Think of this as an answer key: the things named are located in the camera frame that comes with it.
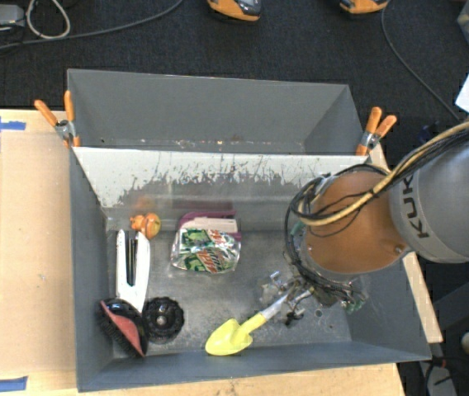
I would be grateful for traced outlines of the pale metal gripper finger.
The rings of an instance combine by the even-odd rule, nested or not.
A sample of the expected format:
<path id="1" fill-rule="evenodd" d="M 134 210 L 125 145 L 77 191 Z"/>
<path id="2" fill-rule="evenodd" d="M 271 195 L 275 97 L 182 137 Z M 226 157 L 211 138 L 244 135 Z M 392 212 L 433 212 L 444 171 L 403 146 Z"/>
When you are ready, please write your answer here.
<path id="1" fill-rule="evenodd" d="M 296 285 L 294 276 L 282 277 L 280 271 L 273 272 L 260 283 L 260 300 L 276 300 Z"/>
<path id="2" fill-rule="evenodd" d="M 312 290 L 289 290 L 280 294 L 267 308 L 262 311 L 264 318 L 303 318 L 305 308 L 299 304 L 312 296 Z"/>

